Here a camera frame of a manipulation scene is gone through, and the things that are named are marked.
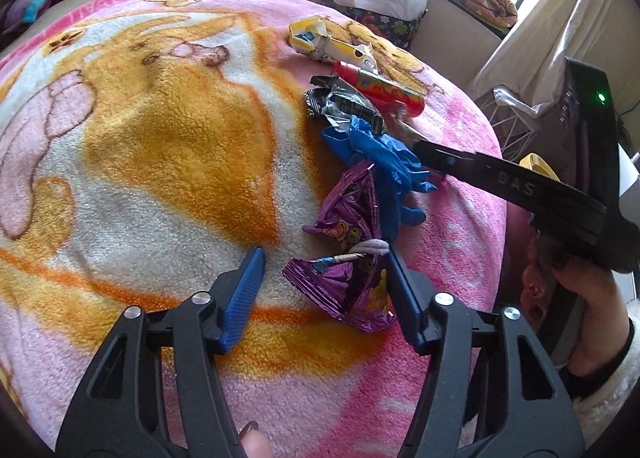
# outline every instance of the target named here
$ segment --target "fingernail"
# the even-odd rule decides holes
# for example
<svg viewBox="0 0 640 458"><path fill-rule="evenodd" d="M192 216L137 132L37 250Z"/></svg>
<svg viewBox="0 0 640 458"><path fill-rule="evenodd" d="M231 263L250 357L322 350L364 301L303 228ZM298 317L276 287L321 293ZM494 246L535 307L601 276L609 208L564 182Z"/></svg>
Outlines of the fingernail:
<svg viewBox="0 0 640 458"><path fill-rule="evenodd" d="M240 437L240 440L242 440L242 437L245 436L249 431L258 431L258 430L260 430L260 426L255 420L252 420L242 428L242 431L240 431L240 434L238 436Z"/></svg>
<svg viewBox="0 0 640 458"><path fill-rule="evenodd" d="M533 298L542 299L543 297L545 297L545 294L546 294L545 285L540 281L538 281L537 279L534 279L533 281L531 281L527 285L527 288L529 289L529 293Z"/></svg>
<svg viewBox="0 0 640 458"><path fill-rule="evenodd" d="M551 255L551 268L554 270L562 270L569 261L569 254L565 250L557 250Z"/></svg>

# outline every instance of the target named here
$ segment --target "pink fleece blanket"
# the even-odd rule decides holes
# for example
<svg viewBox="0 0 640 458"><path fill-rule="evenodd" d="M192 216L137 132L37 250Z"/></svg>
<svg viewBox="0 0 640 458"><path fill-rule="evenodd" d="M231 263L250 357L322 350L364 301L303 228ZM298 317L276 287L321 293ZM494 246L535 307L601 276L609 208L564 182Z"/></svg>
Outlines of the pink fleece blanket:
<svg viewBox="0 0 640 458"><path fill-rule="evenodd" d="M257 420L278 457L398 452L425 360L397 326L344 326L280 274L292 257L330 255L300 227L344 169L302 100L330 68L286 42L290 22L316 14L425 95L416 126L428 138L500 155L462 91L302 0L97 0L0 62L1 375L50 446L124 307L174 306L258 244L264 284L244 339L218 361L237 426ZM454 179L412 200L428 219L401 231L408 265L490 309L504 203Z"/></svg>

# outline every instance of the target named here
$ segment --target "black device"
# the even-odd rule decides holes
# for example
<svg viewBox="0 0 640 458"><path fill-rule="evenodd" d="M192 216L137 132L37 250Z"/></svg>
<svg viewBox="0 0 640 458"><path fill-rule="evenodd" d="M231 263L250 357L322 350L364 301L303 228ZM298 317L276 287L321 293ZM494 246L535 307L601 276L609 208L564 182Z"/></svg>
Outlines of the black device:
<svg viewBox="0 0 640 458"><path fill-rule="evenodd" d="M247 272L221 275L172 310L127 308L94 356L56 443L63 458L246 458L212 357L224 352L221 312ZM467 308L406 268L393 248L388 288L404 339L431 356L399 458L580 458L582 431L545 349L515 308ZM188 449L168 438L159 349L175 350L178 399ZM458 449L473 349L482 387L475 441Z"/></svg>
<svg viewBox="0 0 640 458"><path fill-rule="evenodd" d="M568 360L579 339L586 306L574 292L558 286L550 270L553 251L565 249L624 274L640 259L640 229L622 215L618 203L618 130L606 74L568 59L559 107L568 184L415 135L408 145L425 166L532 213L530 224L540 232L540 267L548 297L538 337L557 366Z"/></svg>

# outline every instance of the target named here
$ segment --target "cable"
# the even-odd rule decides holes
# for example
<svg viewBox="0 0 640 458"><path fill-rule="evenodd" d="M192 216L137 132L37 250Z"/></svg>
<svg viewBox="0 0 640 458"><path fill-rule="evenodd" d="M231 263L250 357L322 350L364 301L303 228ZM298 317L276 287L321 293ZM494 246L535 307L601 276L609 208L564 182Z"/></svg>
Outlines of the cable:
<svg viewBox="0 0 640 458"><path fill-rule="evenodd" d="M634 105L633 108L629 108L626 112L622 112L620 114L620 117L624 117L626 114L632 112L634 109L636 109L638 107L638 104L640 104L640 101L636 102L636 104Z"/></svg>

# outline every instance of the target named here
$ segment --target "white wire basket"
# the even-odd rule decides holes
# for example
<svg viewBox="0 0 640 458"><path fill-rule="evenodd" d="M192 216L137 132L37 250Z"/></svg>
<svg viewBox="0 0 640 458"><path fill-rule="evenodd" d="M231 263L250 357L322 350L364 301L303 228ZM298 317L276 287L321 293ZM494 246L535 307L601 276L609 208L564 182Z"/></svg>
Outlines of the white wire basket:
<svg viewBox="0 0 640 458"><path fill-rule="evenodd" d="M505 160L519 162L528 154L527 148L540 131L540 126L527 113L529 107L526 104L520 102L508 88L496 86L480 97L476 105L494 128Z"/></svg>

